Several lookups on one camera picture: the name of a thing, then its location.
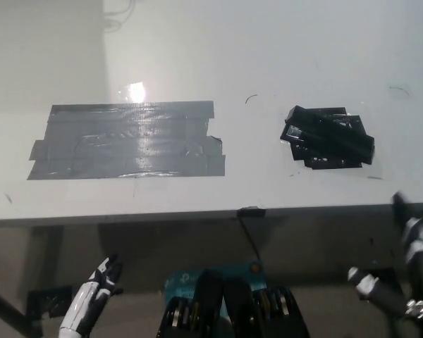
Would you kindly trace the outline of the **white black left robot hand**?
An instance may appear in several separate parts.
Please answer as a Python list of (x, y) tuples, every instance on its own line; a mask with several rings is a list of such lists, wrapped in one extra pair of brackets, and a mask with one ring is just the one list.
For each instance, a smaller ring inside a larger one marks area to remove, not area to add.
[(116, 284), (123, 264), (118, 254), (105, 258), (81, 285), (59, 327), (59, 338), (89, 337), (111, 297), (123, 293)]

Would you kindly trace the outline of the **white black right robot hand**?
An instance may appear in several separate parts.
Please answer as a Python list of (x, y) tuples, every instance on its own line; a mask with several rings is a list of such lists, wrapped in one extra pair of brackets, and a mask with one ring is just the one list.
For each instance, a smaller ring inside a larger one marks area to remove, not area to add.
[(400, 295), (379, 277), (351, 267), (348, 281), (357, 293), (398, 322), (412, 323), (423, 337), (423, 216), (397, 192), (392, 196), (393, 220), (403, 247), (411, 297)]

